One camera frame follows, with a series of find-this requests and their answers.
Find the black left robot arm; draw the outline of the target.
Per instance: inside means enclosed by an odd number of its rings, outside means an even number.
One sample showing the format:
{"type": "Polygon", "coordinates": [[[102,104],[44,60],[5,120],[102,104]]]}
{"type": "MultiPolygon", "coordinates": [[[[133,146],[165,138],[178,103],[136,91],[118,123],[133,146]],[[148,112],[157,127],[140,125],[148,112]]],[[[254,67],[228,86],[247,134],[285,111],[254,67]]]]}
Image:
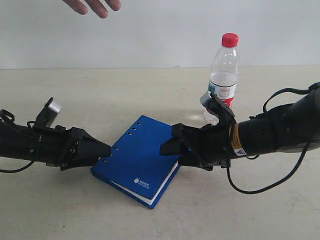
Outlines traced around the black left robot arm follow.
{"type": "Polygon", "coordinates": [[[66,171],[94,166],[99,159],[111,155],[111,146],[78,127],[48,127],[36,120],[28,121],[26,126],[18,125],[15,116],[2,109],[0,155],[29,161],[26,166],[16,169],[16,172],[25,170],[35,162],[66,171]]]}

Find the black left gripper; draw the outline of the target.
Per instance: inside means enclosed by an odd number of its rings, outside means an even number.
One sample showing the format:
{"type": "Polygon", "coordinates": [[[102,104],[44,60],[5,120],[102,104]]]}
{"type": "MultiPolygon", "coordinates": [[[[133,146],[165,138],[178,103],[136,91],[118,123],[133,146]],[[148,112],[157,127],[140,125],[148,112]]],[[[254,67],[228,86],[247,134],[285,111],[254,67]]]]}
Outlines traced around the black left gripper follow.
{"type": "Polygon", "coordinates": [[[65,171],[94,166],[100,158],[111,154],[111,146],[81,128],[37,128],[39,150],[37,161],[65,171]]]}

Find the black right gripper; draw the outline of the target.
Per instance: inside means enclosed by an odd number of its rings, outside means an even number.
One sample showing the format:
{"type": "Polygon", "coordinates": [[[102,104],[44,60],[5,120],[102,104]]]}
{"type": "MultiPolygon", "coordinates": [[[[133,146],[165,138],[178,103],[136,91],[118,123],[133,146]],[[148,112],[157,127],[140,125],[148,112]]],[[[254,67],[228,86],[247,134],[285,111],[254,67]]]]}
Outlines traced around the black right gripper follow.
{"type": "Polygon", "coordinates": [[[171,138],[160,146],[162,156],[180,155],[178,164],[212,171],[227,169],[235,156],[231,146],[233,126],[205,125],[201,128],[177,123],[172,125],[171,138]]]}

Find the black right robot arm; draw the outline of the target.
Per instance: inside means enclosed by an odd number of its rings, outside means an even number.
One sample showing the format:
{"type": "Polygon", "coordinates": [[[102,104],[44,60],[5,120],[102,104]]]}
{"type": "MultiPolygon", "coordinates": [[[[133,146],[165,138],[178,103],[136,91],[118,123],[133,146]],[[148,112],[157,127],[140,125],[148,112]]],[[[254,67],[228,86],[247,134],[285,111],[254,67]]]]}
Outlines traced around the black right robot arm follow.
{"type": "Polygon", "coordinates": [[[160,154],[177,155],[180,166],[211,171],[217,166],[229,168],[234,159],[319,148],[320,90],[285,88],[282,92],[303,97],[295,103],[264,108],[242,122],[235,120],[232,110],[215,94],[204,94],[200,102],[218,116],[218,124],[200,128],[173,125],[171,138],[160,146],[160,154]]]}

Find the person's bare hand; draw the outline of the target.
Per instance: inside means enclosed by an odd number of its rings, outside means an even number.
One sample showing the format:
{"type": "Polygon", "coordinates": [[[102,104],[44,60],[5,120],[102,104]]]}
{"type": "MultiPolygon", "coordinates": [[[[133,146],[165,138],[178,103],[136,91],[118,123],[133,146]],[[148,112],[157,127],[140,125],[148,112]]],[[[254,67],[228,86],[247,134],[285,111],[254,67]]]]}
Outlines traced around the person's bare hand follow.
{"type": "MultiPolygon", "coordinates": [[[[109,11],[100,0],[63,0],[62,2],[82,16],[88,14],[88,8],[101,19],[106,19],[109,16],[109,11]]],[[[122,2],[120,0],[105,0],[104,2],[114,12],[119,11],[122,7],[122,2]]]]}

